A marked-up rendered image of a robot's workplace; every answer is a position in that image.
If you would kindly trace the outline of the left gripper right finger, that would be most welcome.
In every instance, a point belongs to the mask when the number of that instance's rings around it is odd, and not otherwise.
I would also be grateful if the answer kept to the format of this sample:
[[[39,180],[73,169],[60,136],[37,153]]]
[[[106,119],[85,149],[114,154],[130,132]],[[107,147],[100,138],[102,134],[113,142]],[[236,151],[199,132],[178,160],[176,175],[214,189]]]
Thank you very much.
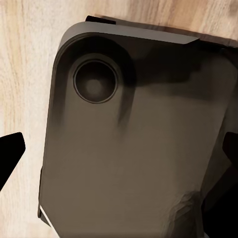
[[[238,172],[238,134],[227,132],[223,140],[222,150]]]

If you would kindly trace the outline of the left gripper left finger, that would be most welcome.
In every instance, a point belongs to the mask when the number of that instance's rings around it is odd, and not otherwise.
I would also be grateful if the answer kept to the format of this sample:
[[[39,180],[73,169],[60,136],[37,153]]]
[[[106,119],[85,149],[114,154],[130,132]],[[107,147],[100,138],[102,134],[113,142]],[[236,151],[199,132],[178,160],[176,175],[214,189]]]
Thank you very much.
[[[0,192],[26,150],[23,134],[0,137]]]

